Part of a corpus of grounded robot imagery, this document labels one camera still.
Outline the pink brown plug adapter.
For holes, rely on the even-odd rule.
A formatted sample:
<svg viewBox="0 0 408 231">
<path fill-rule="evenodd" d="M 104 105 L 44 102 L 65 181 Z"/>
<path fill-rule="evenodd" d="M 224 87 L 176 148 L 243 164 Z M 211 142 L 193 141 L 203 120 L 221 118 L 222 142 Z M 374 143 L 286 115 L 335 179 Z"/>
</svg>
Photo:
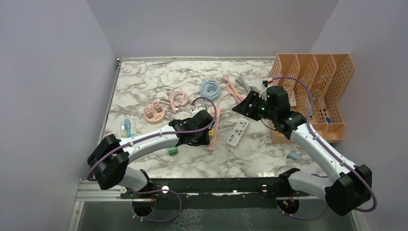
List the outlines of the pink brown plug adapter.
<svg viewBox="0 0 408 231">
<path fill-rule="evenodd" d="M 160 113 L 160 112 L 162 112 L 162 110 L 163 110 L 163 107 L 162 107 L 162 105 L 161 105 L 159 102 L 154 102 L 154 103 L 153 103 L 153 107 L 154 107 L 154 109 L 155 109 L 155 111 L 156 111 L 157 113 Z"/>
</svg>

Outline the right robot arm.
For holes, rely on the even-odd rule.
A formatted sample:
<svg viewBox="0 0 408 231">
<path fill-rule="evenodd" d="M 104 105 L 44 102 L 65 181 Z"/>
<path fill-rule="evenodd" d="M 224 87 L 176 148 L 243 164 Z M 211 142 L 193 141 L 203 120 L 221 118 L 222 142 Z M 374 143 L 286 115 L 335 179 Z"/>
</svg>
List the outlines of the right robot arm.
<svg viewBox="0 0 408 231">
<path fill-rule="evenodd" d="M 371 188 L 372 171 L 366 165 L 357 166 L 325 141 L 299 112 L 290 109 L 289 96 L 282 86 L 267 89 L 264 97 L 255 91 L 232 111 L 252 120 L 270 120 L 274 129 L 301 147 L 326 173 L 317 177 L 293 170 L 278 182 L 278 191 L 285 196 L 302 191 L 324 199 L 337 215 L 344 216 L 352 210 L 371 212 L 377 207 L 377 198 Z M 369 200 L 369 209 L 360 206 Z"/>
</svg>

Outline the pink long power strip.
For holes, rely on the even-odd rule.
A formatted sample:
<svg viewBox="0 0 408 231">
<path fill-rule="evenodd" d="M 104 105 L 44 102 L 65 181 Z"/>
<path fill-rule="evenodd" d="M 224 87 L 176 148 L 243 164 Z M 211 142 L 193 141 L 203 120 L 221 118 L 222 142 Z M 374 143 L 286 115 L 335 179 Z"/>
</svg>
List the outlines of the pink long power strip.
<svg viewBox="0 0 408 231">
<path fill-rule="evenodd" d="M 220 118 L 220 108 L 216 108 L 216 116 L 215 116 L 215 123 L 214 126 L 211 128 L 210 133 L 213 135 L 210 138 L 210 145 L 207 146 L 206 150 L 213 152 L 216 149 L 216 144 L 217 144 L 217 133 L 218 133 L 218 127 L 219 127 L 219 118 Z"/>
</svg>

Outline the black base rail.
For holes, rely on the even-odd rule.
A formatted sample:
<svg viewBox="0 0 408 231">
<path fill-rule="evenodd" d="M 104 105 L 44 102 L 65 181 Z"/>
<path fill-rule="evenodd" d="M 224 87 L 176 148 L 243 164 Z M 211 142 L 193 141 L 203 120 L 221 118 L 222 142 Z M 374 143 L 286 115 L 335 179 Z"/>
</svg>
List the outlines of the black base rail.
<svg viewBox="0 0 408 231">
<path fill-rule="evenodd" d="M 307 196 L 296 192 L 278 177 L 261 178 L 185 178 L 153 179 L 151 192 L 138 195 L 130 189 L 121 191 L 136 207 L 152 206 L 160 210 L 178 208 L 272 208 L 277 201 Z"/>
</svg>

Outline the green plug adapter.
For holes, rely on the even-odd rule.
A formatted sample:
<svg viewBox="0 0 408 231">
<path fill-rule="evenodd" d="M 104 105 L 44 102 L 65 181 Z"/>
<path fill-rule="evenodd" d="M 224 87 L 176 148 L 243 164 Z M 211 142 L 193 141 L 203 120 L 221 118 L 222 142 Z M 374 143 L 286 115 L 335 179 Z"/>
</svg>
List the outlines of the green plug adapter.
<svg viewBox="0 0 408 231">
<path fill-rule="evenodd" d="M 178 149 L 177 149 L 177 147 L 168 148 L 167 153 L 168 153 L 169 156 L 174 156 L 174 155 L 178 154 Z"/>
</svg>

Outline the white power strip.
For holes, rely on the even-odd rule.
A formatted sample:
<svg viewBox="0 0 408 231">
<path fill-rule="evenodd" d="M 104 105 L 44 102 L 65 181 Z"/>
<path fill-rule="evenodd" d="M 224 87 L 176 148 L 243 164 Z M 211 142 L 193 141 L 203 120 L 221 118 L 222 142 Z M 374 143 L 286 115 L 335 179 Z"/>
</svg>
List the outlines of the white power strip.
<svg viewBox="0 0 408 231">
<path fill-rule="evenodd" d="M 240 118 L 230 136 L 227 139 L 227 144 L 231 147 L 236 147 L 243 136 L 246 128 L 249 125 L 249 121 L 245 118 Z"/>
</svg>

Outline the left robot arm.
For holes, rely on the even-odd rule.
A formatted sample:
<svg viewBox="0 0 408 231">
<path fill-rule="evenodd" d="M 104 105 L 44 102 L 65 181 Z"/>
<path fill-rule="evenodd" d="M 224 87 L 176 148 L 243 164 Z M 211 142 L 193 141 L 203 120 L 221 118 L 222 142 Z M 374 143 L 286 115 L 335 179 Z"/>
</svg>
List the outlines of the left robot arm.
<svg viewBox="0 0 408 231">
<path fill-rule="evenodd" d="M 205 110 L 193 117 L 172 120 L 153 132 L 131 138 L 104 137 L 87 159 L 87 180 L 96 181 L 102 190 L 114 186 L 132 189 L 138 197 L 151 193 L 152 181 L 143 169 L 129 164 L 148 154 L 180 145 L 202 146 L 210 143 L 208 131 L 215 119 Z"/>
</svg>

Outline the pink round power strip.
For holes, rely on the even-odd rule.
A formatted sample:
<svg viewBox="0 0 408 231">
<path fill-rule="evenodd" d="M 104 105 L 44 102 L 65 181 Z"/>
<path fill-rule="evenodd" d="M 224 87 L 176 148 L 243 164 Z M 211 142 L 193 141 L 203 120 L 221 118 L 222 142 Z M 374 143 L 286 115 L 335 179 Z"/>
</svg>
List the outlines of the pink round power strip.
<svg viewBox="0 0 408 231">
<path fill-rule="evenodd" d="M 157 113 L 153 107 L 153 103 L 147 105 L 144 109 L 143 109 L 143 116 L 146 120 L 147 123 L 149 124 L 159 124 L 161 123 L 165 117 L 166 117 L 166 112 L 165 112 L 165 108 L 163 107 L 162 112 Z"/>
</svg>

